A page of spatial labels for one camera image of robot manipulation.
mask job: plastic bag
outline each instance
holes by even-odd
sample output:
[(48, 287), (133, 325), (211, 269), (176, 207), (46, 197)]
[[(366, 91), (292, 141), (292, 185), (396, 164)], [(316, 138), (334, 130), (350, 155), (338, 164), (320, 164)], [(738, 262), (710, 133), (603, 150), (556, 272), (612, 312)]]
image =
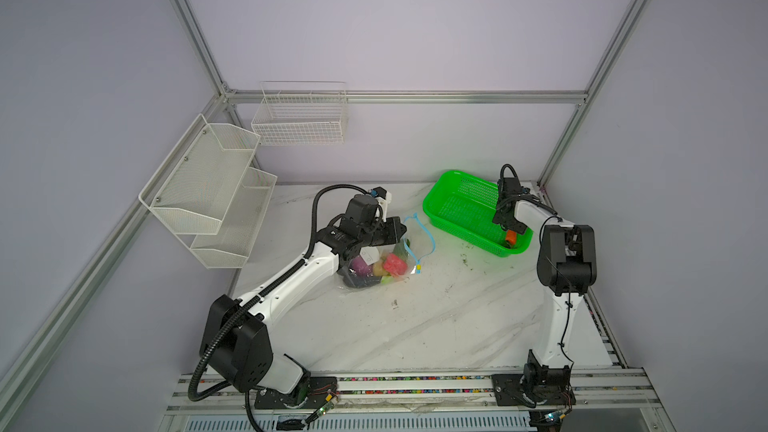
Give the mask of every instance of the plastic bag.
[(402, 223), (408, 230), (397, 244), (363, 247), (350, 266), (340, 270), (344, 284), (352, 288), (371, 287), (422, 272), (422, 259), (435, 251), (435, 238), (417, 214), (405, 217)]

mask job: pink object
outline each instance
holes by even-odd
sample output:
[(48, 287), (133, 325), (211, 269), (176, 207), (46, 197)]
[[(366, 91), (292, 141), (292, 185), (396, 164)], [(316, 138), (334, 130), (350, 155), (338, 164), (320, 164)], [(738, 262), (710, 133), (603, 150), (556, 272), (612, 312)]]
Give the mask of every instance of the pink object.
[(373, 273), (373, 266), (366, 264), (366, 261), (359, 255), (350, 262), (350, 269), (360, 276), (369, 276)]
[(408, 272), (408, 264), (395, 254), (389, 254), (384, 261), (384, 270), (391, 275), (404, 275)]

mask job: mesh basket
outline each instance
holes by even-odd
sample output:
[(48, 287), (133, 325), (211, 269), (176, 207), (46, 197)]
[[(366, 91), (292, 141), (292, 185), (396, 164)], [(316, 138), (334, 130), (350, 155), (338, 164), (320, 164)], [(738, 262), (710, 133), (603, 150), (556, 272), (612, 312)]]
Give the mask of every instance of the mesh basket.
[(423, 207), (432, 224), (449, 234), (499, 257), (520, 254), (530, 245), (533, 231), (529, 228), (518, 236), (513, 248), (506, 248), (506, 232), (492, 221), (497, 200), (496, 184), (460, 170), (449, 170), (424, 198)]
[(251, 123), (264, 146), (344, 143), (344, 82), (262, 82), (264, 98)]
[(259, 136), (198, 116), (139, 194), (144, 204), (207, 268), (241, 268), (254, 248), (277, 177), (251, 167)]
[(149, 210), (174, 234), (217, 234), (258, 143), (249, 130), (206, 123)]
[(277, 177), (249, 167), (216, 235), (197, 235), (190, 250), (208, 268), (242, 268), (256, 243)]

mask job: white wire basket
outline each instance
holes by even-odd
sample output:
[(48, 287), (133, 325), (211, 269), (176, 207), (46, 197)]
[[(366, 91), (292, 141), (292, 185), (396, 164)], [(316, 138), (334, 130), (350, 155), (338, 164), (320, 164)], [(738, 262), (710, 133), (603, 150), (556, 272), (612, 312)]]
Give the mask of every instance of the white wire basket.
[(194, 128), (199, 131), (183, 155), (180, 142), (169, 156), (177, 162), (168, 177), (163, 181), (161, 167), (139, 200), (207, 268), (241, 268), (277, 177), (251, 167), (258, 134), (203, 116)]
[(253, 167), (246, 169), (219, 233), (196, 235), (189, 246), (203, 265), (207, 268), (242, 268), (248, 262), (275, 182), (277, 177), (272, 174)]
[(203, 121), (184, 158), (145, 203), (174, 234), (219, 232), (259, 143), (249, 130)]
[(344, 82), (262, 82), (251, 123), (264, 146), (343, 144), (348, 111)]

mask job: purple object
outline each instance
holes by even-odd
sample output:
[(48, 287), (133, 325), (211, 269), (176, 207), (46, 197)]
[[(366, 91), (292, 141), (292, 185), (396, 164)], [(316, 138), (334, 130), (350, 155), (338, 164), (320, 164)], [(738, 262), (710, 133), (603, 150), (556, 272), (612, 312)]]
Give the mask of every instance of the purple object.
[(366, 261), (359, 255), (350, 262), (350, 269), (359, 276), (368, 277), (373, 274), (373, 266), (366, 264)]

